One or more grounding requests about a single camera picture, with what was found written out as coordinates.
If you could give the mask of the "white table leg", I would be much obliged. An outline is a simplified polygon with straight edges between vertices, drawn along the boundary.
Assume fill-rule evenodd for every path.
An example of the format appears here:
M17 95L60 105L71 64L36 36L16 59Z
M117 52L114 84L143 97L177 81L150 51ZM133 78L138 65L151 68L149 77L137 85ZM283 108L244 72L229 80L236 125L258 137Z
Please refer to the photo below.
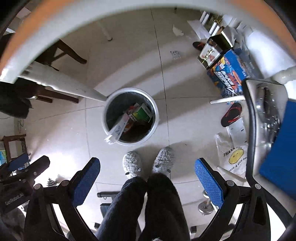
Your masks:
M40 85L49 86L60 92L96 101L107 101L107 97L97 90L82 84L77 79L72 78L69 75L57 71L47 65L42 65L36 61L31 63L18 77L34 81Z

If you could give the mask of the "left grey slipper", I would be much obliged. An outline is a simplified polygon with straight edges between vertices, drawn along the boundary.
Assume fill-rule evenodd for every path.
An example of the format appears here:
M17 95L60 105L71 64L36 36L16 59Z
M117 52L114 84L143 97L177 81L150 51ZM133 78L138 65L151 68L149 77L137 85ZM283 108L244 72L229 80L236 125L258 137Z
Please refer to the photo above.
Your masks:
M123 156L122 166L128 179L144 176L141 158L135 151L128 152Z

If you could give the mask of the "blue printed carton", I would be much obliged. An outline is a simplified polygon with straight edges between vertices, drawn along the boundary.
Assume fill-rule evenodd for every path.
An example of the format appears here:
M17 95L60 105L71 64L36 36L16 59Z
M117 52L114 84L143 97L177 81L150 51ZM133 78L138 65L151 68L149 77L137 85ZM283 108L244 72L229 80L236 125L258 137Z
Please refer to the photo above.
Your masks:
M241 48L228 50L208 70L207 75L218 88L223 98L242 95L243 80L263 77L249 52Z

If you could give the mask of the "smiley face plastic bag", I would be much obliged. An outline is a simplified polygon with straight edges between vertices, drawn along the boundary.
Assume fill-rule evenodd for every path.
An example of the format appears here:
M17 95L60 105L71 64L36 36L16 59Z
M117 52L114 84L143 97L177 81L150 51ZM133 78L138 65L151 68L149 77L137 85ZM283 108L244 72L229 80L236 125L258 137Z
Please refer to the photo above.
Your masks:
M228 134L215 135L219 166L242 175L246 171L248 143L234 144Z

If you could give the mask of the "person's dark trouser legs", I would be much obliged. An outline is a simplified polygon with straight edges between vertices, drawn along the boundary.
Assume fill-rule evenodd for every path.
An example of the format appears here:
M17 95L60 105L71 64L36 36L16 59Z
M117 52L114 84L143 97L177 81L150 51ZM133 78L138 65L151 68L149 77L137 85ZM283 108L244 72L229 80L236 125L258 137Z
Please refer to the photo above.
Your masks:
M112 201L98 240L190 240L182 204L164 174L128 179Z

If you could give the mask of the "blue foam pad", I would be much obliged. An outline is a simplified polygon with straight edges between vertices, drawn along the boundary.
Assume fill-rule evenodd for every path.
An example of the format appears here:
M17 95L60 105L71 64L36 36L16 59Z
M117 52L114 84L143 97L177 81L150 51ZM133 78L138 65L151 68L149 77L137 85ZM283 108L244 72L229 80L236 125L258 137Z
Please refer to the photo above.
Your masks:
M272 184L295 199L295 161L296 161L296 103L288 101L280 132L268 153L259 173Z

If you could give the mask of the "metal dumbbell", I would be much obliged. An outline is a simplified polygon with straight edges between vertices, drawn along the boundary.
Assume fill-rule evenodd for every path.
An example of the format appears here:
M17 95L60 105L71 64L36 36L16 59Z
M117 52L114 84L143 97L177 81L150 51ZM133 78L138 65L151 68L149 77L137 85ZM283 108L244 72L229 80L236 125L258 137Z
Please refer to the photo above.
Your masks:
M203 216L206 216L206 215L209 215L209 214L212 214L214 212L217 212L218 211L218 208L217 206L215 206L209 195L207 194L206 190L203 190L203 196L205 198L204 201L202 201L199 205L198 205L198 211L203 215Z

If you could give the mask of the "white black printed box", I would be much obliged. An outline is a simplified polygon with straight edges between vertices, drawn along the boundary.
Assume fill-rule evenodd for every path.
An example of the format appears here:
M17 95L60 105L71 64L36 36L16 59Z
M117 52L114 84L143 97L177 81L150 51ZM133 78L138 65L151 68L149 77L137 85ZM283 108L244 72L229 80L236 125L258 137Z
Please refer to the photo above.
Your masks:
M201 50L198 60L208 70L232 47L233 44L224 33L211 36Z

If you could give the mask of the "white pink toothpaste box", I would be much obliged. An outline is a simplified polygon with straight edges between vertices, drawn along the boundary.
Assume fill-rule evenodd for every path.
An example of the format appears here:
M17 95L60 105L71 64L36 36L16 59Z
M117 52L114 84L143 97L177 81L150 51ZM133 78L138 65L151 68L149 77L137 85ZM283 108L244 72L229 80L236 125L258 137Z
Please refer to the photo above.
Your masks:
M107 137L104 139L107 144L115 144L120 139L129 119L130 117L127 115L127 113L122 115L118 122L109 131Z

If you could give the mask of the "red black sandal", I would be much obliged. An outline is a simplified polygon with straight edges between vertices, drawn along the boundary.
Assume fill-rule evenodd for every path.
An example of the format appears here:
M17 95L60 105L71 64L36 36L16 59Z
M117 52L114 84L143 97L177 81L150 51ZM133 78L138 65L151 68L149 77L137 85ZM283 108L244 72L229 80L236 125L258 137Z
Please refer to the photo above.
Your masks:
M221 119L222 127L227 127L237 121L242 113L242 105L239 102L232 104Z

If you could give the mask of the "white trash bin black liner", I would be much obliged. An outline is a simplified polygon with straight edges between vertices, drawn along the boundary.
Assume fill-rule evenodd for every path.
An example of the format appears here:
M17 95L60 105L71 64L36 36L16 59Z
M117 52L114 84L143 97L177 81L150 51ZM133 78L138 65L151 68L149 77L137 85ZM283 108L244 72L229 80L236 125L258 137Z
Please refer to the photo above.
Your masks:
M133 111L143 103L152 112L149 122L136 121L132 117ZM102 116L102 126L106 137L124 113L129 116L129 121L115 144L134 146L143 143L152 136L159 124L159 110L154 99L138 88L123 88L107 97Z

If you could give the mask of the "right grey slipper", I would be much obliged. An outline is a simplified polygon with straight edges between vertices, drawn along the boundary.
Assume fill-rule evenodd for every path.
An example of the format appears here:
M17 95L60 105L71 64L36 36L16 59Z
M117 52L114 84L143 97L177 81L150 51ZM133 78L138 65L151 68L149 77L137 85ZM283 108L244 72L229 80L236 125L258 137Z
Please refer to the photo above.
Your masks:
M170 147L162 148L152 166L152 173L162 173L167 175L171 173L175 163L175 154Z

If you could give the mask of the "grey slipper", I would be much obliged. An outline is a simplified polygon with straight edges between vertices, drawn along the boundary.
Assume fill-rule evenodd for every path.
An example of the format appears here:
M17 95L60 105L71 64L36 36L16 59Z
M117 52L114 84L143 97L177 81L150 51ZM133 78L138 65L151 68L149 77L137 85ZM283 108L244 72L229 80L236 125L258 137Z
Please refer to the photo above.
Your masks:
M175 154L170 147L162 148L152 166L152 173L162 173L167 175L171 173L175 163Z
M141 158L135 151L128 152L123 156L122 166L128 179L144 176Z

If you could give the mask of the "green white medicine box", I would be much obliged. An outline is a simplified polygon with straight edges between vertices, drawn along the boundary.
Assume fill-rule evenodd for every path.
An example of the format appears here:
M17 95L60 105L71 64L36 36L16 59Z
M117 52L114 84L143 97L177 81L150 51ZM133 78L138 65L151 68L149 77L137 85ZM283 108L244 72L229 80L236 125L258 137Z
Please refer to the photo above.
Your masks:
M136 121L140 122L149 122L152 118L152 112L150 109L143 103L141 106L138 106L132 113L132 117Z

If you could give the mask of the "gripper body black left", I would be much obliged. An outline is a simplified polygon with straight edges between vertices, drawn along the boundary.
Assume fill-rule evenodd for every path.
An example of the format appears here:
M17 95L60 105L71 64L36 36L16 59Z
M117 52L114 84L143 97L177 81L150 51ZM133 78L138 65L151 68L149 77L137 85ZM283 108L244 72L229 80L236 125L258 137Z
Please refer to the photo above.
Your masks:
M1 214L6 214L30 199L35 179L50 165L47 156L41 156L19 174L14 171L29 161L23 153L9 163L1 165Z

